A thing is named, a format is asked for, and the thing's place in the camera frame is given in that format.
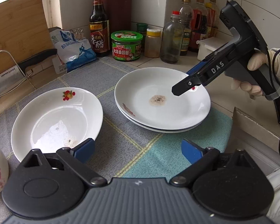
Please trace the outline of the right gloved hand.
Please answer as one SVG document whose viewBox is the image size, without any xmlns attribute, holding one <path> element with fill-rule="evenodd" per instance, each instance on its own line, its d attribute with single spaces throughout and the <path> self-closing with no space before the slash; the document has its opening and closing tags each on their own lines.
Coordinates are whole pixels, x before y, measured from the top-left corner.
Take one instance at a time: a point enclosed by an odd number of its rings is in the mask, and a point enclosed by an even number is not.
<svg viewBox="0 0 280 224">
<path fill-rule="evenodd" d="M 233 78 L 232 89 L 250 96 L 264 96 L 273 101 L 280 98 L 280 49 L 268 50 L 268 55 L 256 52 L 247 65 L 235 62 L 225 75 Z"/>
</svg>

